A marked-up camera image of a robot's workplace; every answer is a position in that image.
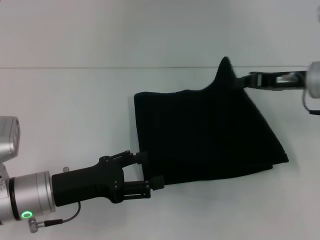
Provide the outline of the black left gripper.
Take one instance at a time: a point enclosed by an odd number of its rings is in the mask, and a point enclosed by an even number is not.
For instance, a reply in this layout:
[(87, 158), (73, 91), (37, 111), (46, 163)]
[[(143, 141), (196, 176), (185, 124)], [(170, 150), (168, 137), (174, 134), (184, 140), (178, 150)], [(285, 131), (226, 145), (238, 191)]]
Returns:
[(146, 152), (133, 154), (127, 150), (111, 157), (101, 157), (91, 167), (54, 174), (51, 177), (54, 203), (60, 207), (94, 198), (107, 198), (114, 204), (149, 199), (151, 190), (165, 187), (164, 177), (125, 182), (123, 171), (123, 167), (147, 162)]

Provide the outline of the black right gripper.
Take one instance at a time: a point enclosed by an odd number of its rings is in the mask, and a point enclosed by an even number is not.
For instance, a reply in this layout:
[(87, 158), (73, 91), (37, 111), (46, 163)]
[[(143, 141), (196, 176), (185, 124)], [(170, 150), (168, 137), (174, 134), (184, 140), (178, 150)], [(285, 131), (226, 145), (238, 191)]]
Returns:
[(306, 71), (289, 72), (250, 72), (236, 78), (235, 88), (260, 88), (262, 90), (283, 91), (303, 90), (306, 87)]

